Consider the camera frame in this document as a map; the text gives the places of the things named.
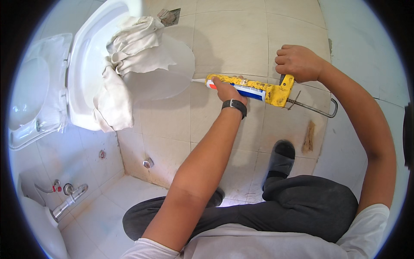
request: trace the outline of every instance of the foot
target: foot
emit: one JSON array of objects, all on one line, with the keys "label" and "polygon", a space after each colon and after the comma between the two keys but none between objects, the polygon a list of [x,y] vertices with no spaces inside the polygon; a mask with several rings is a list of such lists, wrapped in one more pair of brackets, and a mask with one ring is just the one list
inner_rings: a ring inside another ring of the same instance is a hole
[{"label": "foot", "polygon": [[216,191],[211,196],[210,200],[207,202],[206,208],[218,207],[224,199],[224,191],[217,187]]},{"label": "foot", "polygon": [[263,179],[262,190],[266,179],[278,177],[286,179],[293,167],[295,161],[295,147],[287,140],[279,140],[273,146],[272,154],[269,160],[269,167],[266,178]]}]

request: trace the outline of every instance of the toilet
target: toilet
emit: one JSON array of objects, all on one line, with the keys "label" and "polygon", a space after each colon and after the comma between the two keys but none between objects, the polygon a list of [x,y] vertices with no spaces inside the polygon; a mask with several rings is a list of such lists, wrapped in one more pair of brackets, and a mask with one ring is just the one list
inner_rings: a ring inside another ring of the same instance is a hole
[{"label": "toilet", "polygon": [[[101,130],[92,110],[93,97],[102,87],[106,43],[122,20],[148,15],[144,0],[107,0],[74,37],[59,34],[29,46],[12,94],[9,148],[24,148],[62,130],[68,121],[91,131]],[[170,98],[190,84],[194,73],[191,48],[165,34],[162,41],[177,65],[126,74],[124,81],[136,102]]]}]

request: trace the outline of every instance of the yellow caulking gun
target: yellow caulking gun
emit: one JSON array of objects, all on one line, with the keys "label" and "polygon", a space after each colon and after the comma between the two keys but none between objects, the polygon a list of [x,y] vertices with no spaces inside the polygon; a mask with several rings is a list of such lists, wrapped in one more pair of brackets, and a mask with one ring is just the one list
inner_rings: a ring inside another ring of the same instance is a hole
[{"label": "yellow caulking gun", "polygon": [[217,89],[212,81],[213,76],[218,77],[220,81],[224,83],[228,83],[234,86],[240,93],[240,95],[258,99],[260,101],[265,101],[266,103],[271,104],[273,106],[285,107],[286,103],[289,102],[292,105],[288,108],[288,110],[290,110],[291,107],[294,104],[296,104],[306,109],[315,111],[328,118],[335,117],[336,112],[338,110],[338,103],[333,98],[331,98],[331,101],[335,105],[335,110],[332,114],[327,114],[326,112],[298,102],[297,99],[299,97],[299,94],[301,93],[300,91],[295,99],[289,99],[289,95],[292,90],[293,83],[295,81],[295,78],[292,75],[281,75],[279,85],[272,85],[245,78],[239,78],[235,76],[229,77],[226,75],[217,74],[209,74],[205,79],[193,79],[192,81],[202,82],[205,83],[205,85],[208,88]]}]

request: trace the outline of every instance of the white cloth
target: white cloth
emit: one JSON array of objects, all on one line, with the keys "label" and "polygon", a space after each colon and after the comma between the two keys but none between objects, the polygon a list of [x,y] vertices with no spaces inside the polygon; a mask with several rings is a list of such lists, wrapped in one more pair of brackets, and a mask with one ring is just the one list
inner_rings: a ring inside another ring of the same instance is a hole
[{"label": "white cloth", "polygon": [[103,87],[94,96],[92,115],[103,132],[134,126],[133,98],[122,80],[128,72],[146,73],[176,65],[161,44],[164,25],[151,16],[130,17],[106,45],[109,56]]},{"label": "white cloth", "polygon": [[122,259],[203,258],[372,258],[381,241],[390,210],[374,204],[362,210],[336,244],[304,233],[265,232],[225,224],[193,237],[182,253],[140,238]]}]

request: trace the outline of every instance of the dark gray pants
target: dark gray pants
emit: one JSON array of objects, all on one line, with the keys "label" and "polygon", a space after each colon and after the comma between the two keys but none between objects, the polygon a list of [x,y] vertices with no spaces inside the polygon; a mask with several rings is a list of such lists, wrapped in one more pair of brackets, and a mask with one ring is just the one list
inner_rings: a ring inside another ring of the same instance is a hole
[{"label": "dark gray pants", "polygon": [[[268,178],[265,202],[223,208],[206,208],[190,238],[227,223],[258,231],[300,232],[335,243],[355,218],[358,201],[352,191],[331,180],[300,175]],[[137,240],[160,209],[165,197],[143,201],[122,220],[125,233]]]}]

